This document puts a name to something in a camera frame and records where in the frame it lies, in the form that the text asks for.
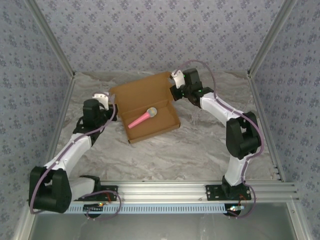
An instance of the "open cardboard box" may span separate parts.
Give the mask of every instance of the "open cardboard box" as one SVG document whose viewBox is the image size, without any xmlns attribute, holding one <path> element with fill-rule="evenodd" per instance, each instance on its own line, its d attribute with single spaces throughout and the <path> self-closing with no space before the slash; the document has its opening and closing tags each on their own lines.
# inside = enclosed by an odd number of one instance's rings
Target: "open cardboard box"
<svg viewBox="0 0 320 240">
<path fill-rule="evenodd" d="M 110 93 L 115 94 L 118 115 L 122 119 L 129 143 L 133 144 L 180 127 L 180 120 L 172 105 L 172 84 L 168 81 L 170 74 L 163 72 L 110 89 Z M 157 110 L 154 117 L 128 128 L 130 123 L 151 107 Z"/>
</svg>

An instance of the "patterned wallpaper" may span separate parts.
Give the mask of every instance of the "patterned wallpaper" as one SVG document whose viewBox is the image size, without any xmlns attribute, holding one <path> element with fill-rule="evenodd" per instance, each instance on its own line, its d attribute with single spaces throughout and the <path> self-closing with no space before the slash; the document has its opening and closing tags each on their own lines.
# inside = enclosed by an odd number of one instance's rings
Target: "patterned wallpaper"
<svg viewBox="0 0 320 240">
<path fill-rule="evenodd" d="M 37 0 L 75 71 L 247 70 L 283 0 Z"/>
<path fill-rule="evenodd" d="M 259 68 L 258 86 L 286 180 L 320 239 L 320 2 L 300 0 Z"/>
<path fill-rule="evenodd" d="M 0 239 L 27 204 L 69 83 L 23 0 L 0 1 Z"/>
</svg>

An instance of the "pink microphone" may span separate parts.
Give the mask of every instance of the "pink microphone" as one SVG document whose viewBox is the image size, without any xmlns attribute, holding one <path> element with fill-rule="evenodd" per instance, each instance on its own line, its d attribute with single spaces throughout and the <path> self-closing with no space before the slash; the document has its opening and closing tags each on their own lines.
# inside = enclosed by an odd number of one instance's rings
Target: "pink microphone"
<svg viewBox="0 0 320 240">
<path fill-rule="evenodd" d="M 128 125 L 129 129 L 132 129 L 134 126 L 142 123 L 143 121 L 147 120 L 148 118 L 153 118 L 157 114 L 157 109 L 155 107 L 150 107 L 142 116 L 138 117 L 132 123 Z"/>
</svg>

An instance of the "gray marble floor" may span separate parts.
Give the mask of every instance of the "gray marble floor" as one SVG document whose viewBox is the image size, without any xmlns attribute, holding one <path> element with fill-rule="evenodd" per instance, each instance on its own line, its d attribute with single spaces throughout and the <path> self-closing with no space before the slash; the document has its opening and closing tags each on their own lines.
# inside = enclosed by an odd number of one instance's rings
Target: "gray marble floor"
<svg viewBox="0 0 320 240">
<path fill-rule="evenodd" d="M 70 139 L 78 118 L 82 116 L 83 102 L 91 98 L 93 92 L 107 92 L 114 86 L 153 73 L 77 73 L 56 154 Z M 257 114 L 248 80 L 244 76 L 216 72 L 215 77 L 217 93 L 223 100 L 239 110 Z M 213 88 L 208 72 L 200 72 L 200 79 L 203 86 Z M 103 180 L 221 180 L 229 161 L 225 146 L 226 129 L 215 117 L 186 99 L 173 105 L 181 121 L 180 128 L 129 144 L 122 122 L 113 122 L 79 160 L 71 178 L 89 174 Z M 265 145 L 263 154 L 249 164 L 246 179 L 275 178 L 269 150 Z"/>
</svg>

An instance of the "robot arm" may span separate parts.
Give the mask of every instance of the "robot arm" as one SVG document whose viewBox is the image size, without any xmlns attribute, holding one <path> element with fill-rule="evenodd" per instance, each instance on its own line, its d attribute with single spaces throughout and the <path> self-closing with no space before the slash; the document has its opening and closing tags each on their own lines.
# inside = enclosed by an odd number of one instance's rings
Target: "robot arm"
<svg viewBox="0 0 320 240">
<path fill-rule="evenodd" d="M 193 105 L 211 113 L 226 127 L 226 147 L 230 152 L 230 159 L 228 169 L 222 179 L 222 189 L 225 195 L 232 199 L 238 195 L 234 189 L 241 187 L 241 175 L 247 158 L 261 146 L 256 129 L 235 112 L 243 114 L 258 125 L 255 114 L 243 113 L 233 108 L 215 95 L 211 88 L 203 87 L 195 68 L 184 72 L 174 71 L 171 78 L 175 81 L 175 85 L 170 88 L 175 101 L 182 97 L 187 98 Z"/>
<path fill-rule="evenodd" d="M 88 151 L 103 132 L 108 120 L 117 120 L 117 106 L 108 104 L 108 94 L 96 93 L 93 99 L 84 101 L 83 116 L 78 120 L 71 139 L 65 147 L 51 161 L 43 167 L 36 166 L 30 173 L 29 205 L 34 197 L 32 208 L 64 213 L 71 201 L 86 194 L 98 192 L 99 178 L 81 176 L 69 181 L 72 169 L 82 155 Z M 36 185 L 47 172 L 38 189 Z"/>
</svg>

